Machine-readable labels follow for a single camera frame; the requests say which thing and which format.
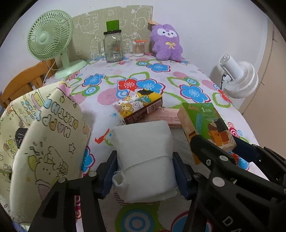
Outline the yellow cartoon tissue pack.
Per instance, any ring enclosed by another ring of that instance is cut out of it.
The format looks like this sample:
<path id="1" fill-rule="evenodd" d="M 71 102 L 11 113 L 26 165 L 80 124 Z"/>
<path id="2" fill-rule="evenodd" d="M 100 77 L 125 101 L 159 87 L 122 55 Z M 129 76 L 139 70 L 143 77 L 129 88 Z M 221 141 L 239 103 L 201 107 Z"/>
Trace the yellow cartoon tissue pack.
<path id="1" fill-rule="evenodd" d="M 126 98 L 115 102 L 113 106 L 122 123 L 128 125 L 139 122 L 162 104 L 161 94 L 142 89 L 131 92 Z"/>

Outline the pink paper packet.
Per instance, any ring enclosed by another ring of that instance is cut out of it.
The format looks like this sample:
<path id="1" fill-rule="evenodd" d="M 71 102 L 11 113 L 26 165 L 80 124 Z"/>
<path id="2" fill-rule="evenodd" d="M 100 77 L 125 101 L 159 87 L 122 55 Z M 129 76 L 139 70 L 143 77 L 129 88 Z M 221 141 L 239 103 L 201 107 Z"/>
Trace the pink paper packet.
<path id="1" fill-rule="evenodd" d="M 150 114 L 146 115 L 139 122 L 161 121 L 168 123 L 170 128 L 181 128 L 181 123 L 178 119 L 178 109 L 159 107 Z"/>

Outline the white standing fan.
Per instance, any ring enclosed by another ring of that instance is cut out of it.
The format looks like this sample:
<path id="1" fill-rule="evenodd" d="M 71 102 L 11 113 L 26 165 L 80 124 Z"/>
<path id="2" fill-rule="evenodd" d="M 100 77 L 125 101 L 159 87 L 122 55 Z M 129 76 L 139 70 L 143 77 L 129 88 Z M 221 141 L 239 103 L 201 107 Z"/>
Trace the white standing fan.
<path id="1" fill-rule="evenodd" d="M 251 95 L 258 86 L 258 74 L 250 62 L 236 62 L 229 54 L 219 60 L 223 69 L 221 89 L 234 99 L 243 99 Z"/>

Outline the green patterned backboard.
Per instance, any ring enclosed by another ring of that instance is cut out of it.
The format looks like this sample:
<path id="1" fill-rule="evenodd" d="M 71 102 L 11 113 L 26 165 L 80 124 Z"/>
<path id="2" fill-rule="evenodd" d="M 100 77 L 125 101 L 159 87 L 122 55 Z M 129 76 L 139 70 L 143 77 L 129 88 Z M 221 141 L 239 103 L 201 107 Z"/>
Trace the green patterned backboard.
<path id="1" fill-rule="evenodd" d="M 153 6 L 129 5 L 110 7 L 80 14 L 72 18 L 73 35 L 68 45 L 70 61 L 89 60 L 104 52 L 104 34 L 121 30 L 122 51 L 131 53 L 134 40 L 146 41 L 149 50 Z"/>

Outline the glass jar green lid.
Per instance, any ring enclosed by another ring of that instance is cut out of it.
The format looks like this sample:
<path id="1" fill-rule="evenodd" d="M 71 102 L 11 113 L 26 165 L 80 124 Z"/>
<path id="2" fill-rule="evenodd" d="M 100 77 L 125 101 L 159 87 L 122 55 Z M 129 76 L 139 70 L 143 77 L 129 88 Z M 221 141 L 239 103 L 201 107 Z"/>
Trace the glass jar green lid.
<path id="1" fill-rule="evenodd" d="M 122 61 L 122 36 L 119 20 L 106 22 L 106 31 L 103 35 L 103 46 L 106 61 L 109 63 Z"/>

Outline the green desk fan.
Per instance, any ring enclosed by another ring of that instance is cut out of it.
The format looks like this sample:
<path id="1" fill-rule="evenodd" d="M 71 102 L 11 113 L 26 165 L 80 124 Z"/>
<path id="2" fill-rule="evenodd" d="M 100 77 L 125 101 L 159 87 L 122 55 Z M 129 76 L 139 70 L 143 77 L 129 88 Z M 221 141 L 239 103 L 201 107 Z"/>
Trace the green desk fan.
<path id="1" fill-rule="evenodd" d="M 61 10 L 42 14 L 28 32 L 27 47 L 35 59 L 44 61 L 57 56 L 61 58 L 63 66 L 55 73 L 55 79 L 70 76 L 87 65 L 84 60 L 69 61 L 67 47 L 72 35 L 72 18 Z"/>

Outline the cotton swab jar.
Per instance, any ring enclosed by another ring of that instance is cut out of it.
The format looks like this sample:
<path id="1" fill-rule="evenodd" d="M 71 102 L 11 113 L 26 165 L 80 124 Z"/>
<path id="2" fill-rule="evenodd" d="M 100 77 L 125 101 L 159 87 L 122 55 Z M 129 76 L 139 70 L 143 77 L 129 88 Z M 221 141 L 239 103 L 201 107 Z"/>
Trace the cotton swab jar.
<path id="1" fill-rule="evenodd" d="M 135 57 L 142 57 L 145 53 L 145 44 L 147 40 L 134 40 L 132 52 Z"/>

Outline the green cartoon tissue pack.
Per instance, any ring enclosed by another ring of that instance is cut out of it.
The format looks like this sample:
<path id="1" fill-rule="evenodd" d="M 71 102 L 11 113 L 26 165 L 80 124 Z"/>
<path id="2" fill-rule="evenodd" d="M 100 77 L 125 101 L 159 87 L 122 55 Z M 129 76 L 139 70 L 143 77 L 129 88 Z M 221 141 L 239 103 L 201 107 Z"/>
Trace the green cartoon tissue pack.
<path id="1" fill-rule="evenodd" d="M 236 142 L 214 105 L 209 103 L 182 103 L 177 113 L 188 142 L 195 135 L 230 153 Z"/>

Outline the black plastic bag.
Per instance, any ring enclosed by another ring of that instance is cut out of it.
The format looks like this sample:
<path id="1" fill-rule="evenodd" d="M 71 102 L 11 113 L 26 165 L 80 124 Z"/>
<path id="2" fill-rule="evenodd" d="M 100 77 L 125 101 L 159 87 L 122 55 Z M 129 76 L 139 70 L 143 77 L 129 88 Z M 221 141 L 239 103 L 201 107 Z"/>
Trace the black plastic bag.
<path id="1" fill-rule="evenodd" d="M 16 143 L 17 148 L 19 149 L 21 146 L 21 143 L 24 139 L 25 134 L 27 133 L 27 128 L 18 128 L 15 133 L 14 141 Z"/>

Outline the yellow patterned fabric box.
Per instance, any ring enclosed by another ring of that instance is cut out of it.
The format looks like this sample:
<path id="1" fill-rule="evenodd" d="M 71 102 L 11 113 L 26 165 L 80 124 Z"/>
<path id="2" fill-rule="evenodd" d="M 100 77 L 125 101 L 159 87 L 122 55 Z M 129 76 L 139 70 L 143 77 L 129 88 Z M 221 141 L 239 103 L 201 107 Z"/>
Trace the yellow patterned fabric box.
<path id="1" fill-rule="evenodd" d="M 19 149 L 18 128 L 28 129 Z M 64 81 L 10 102 L 1 116 L 1 204 L 12 220 L 31 223 L 59 178 L 80 176 L 90 133 Z"/>

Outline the purple plush bunny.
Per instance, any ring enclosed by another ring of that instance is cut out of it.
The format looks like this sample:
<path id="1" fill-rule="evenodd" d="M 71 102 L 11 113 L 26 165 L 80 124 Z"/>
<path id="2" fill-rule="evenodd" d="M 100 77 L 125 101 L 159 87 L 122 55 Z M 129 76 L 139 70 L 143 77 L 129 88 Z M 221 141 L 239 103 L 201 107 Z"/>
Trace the purple plush bunny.
<path id="1" fill-rule="evenodd" d="M 152 52 L 160 61 L 182 61 L 183 48 L 180 45 L 179 34 L 170 24 L 153 24 L 150 39 Z"/>

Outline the white cloth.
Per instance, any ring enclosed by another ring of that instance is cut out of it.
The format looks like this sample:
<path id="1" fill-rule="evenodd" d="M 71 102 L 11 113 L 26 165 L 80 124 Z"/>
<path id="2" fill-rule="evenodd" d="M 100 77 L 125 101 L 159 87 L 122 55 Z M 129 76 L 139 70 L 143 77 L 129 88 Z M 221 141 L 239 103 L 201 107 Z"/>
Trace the white cloth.
<path id="1" fill-rule="evenodd" d="M 177 195 L 172 135 L 166 121 L 117 126 L 112 144 L 118 163 L 112 183 L 125 203 L 164 201 Z"/>

